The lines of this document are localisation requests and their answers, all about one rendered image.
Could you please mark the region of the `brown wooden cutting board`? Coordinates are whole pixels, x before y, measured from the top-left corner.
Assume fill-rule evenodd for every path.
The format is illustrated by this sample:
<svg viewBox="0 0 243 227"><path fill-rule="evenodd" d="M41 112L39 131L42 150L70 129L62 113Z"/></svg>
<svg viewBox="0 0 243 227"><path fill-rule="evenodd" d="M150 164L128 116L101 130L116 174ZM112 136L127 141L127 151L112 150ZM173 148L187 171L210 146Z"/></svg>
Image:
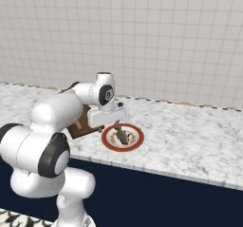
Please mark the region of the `brown wooden cutting board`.
<svg viewBox="0 0 243 227"><path fill-rule="evenodd" d="M88 105L85 105L82 116L75 123L67 128L72 139L77 139L98 131L98 128L92 128L88 125L87 112L89 110L90 107Z"/></svg>

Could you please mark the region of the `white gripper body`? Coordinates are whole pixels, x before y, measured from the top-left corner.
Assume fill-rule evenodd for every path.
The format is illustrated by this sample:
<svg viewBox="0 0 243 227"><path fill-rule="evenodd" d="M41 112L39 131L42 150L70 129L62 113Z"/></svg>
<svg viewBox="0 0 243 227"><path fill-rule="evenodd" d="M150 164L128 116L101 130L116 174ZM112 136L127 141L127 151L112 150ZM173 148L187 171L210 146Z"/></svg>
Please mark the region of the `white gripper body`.
<svg viewBox="0 0 243 227"><path fill-rule="evenodd" d="M114 111L103 112L99 108L91 108L87 112L88 125L91 128L100 127L105 124L115 123L124 119L126 112L124 108L116 108Z"/></svg>

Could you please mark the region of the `red rimmed white plate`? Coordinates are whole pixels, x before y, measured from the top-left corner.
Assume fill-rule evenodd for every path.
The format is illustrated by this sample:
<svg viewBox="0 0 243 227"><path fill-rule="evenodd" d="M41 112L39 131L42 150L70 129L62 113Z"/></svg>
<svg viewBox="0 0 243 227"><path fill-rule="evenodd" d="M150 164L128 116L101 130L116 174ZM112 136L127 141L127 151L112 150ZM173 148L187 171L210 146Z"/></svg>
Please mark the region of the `red rimmed white plate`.
<svg viewBox="0 0 243 227"><path fill-rule="evenodd" d="M108 126L102 133L102 142L105 147L116 152L129 152L138 149L144 141L143 132L130 123L122 123L121 130L129 136L129 143L123 145L117 138L118 130L113 125Z"/></svg>

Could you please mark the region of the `brown piece of meat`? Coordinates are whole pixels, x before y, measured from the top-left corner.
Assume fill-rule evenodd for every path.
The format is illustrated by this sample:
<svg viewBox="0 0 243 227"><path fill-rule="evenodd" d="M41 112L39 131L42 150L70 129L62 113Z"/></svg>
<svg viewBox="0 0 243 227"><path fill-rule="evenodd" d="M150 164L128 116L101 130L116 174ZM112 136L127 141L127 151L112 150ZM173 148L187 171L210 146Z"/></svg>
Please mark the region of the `brown piece of meat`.
<svg viewBox="0 0 243 227"><path fill-rule="evenodd" d="M116 136L123 145L127 145L129 143L129 136L123 130L118 130Z"/></svg>

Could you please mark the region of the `dark navy cabinet front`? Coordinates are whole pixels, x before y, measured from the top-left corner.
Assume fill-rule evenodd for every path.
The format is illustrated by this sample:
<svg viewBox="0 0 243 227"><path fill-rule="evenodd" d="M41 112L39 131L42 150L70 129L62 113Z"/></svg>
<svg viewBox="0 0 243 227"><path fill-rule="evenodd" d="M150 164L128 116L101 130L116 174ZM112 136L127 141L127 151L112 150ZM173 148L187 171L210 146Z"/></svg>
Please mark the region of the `dark navy cabinet front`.
<svg viewBox="0 0 243 227"><path fill-rule="evenodd" d="M243 192L71 160L96 178L84 206L97 227L243 227Z"/></svg>

